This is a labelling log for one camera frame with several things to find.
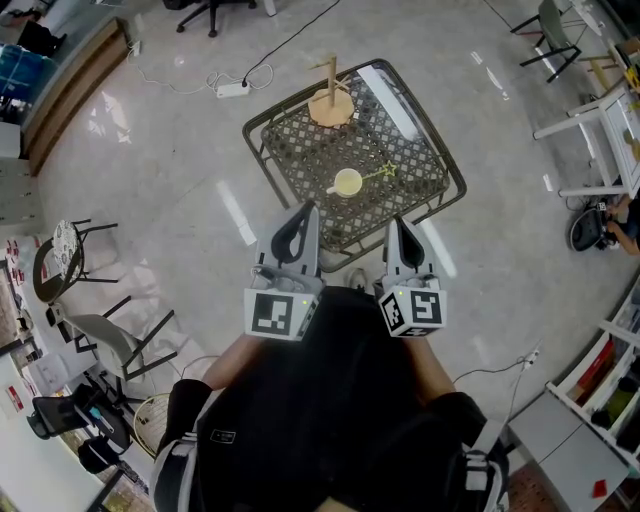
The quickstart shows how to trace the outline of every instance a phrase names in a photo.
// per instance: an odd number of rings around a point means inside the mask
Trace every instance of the gray floor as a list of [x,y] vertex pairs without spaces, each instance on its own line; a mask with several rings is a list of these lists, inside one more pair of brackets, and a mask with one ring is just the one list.
[[[261,7],[224,6],[214,40],[206,16],[176,34],[186,11],[157,6],[143,12],[143,53],[135,60],[150,79],[193,90],[210,72],[241,75],[329,4],[276,0],[274,18]],[[532,14],[524,1],[493,5],[512,25]],[[120,224],[91,235],[88,249],[96,276],[122,282],[78,284],[64,295],[67,308],[102,311],[131,293],[137,300],[118,321],[133,330],[176,310],[153,350],[181,348],[179,370],[201,354],[220,353],[242,331],[242,293],[254,256],[237,224],[244,216],[259,234],[281,209],[242,138],[243,124],[319,80],[322,72],[308,68],[330,51],[343,69],[381,57],[422,103],[469,189],[432,218],[457,269],[443,282],[450,325],[431,337],[434,350],[457,376],[507,366],[542,340],[517,410],[585,347],[638,266],[622,251],[576,254],[567,247],[573,213],[557,189],[594,182],[589,153],[578,129],[541,142],[531,134],[578,106],[590,80],[572,66],[547,85],[543,63],[521,68],[535,55],[533,40],[511,35],[481,0],[343,0],[271,57],[273,83],[244,98],[218,100],[210,90],[175,94],[121,65],[77,114],[40,175],[50,228],[63,218]],[[590,31],[581,45],[603,51]],[[252,77],[256,85],[267,78],[267,72]],[[230,198],[234,217],[225,206]],[[380,256],[360,265],[377,277]],[[476,374],[459,388],[502,419],[515,376]],[[166,389],[176,377],[159,368],[150,385]]]

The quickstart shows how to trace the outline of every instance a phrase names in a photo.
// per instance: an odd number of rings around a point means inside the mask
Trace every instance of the racket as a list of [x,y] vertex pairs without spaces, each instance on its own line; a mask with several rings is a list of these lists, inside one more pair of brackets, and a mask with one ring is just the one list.
[[133,431],[142,448],[152,457],[158,453],[158,446],[167,428],[169,393],[148,398],[133,417]]

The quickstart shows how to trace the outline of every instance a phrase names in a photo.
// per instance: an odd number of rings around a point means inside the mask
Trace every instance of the yellow cup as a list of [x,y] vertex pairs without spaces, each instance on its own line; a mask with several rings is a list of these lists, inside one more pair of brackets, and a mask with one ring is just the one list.
[[355,169],[342,169],[333,180],[333,187],[327,189],[327,194],[338,194],[340,197],[353,197],[362,188],[362,176]]

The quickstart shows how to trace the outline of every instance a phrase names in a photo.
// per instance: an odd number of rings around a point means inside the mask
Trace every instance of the power strip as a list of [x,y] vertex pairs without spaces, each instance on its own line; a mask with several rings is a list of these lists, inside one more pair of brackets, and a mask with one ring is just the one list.
[[236,96],[246,96],[251,91],[251,87],[248,85],[242,87],[242,83],[219,85],[216,91],[218,98],[234,98]]

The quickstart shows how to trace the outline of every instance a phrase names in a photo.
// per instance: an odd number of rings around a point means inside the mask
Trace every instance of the person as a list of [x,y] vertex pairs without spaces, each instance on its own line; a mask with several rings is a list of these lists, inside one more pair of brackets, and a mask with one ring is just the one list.
[[[620,223],[615,220],[620,214],[628,210],[627,221]],[[607,222],[607,232],[620,243],[627,254],[640,254],[638,237],[640,236],[640,201],[631,199],[628,194],[622,196],[617,205],[609,205],[607,213],[613,218]]]
[[[389,336],[365,278],[325,288],[302,341],[243,334],[202,380],[175,384],[150,492],[158,512],[483,510],[489,491],[465,490],[462,445],[485,417],[426,338]],[[172,489],[184,473],[163,476],[186,467],[170,457],[199,415],[186,507]],[[506,482],[499,443],[490,456]]]
[[43,57],[51,57],[67,35],[55,37],[48,28],[38,24],[42,13],[35,9],[0,14],[0,43],[18,45]]

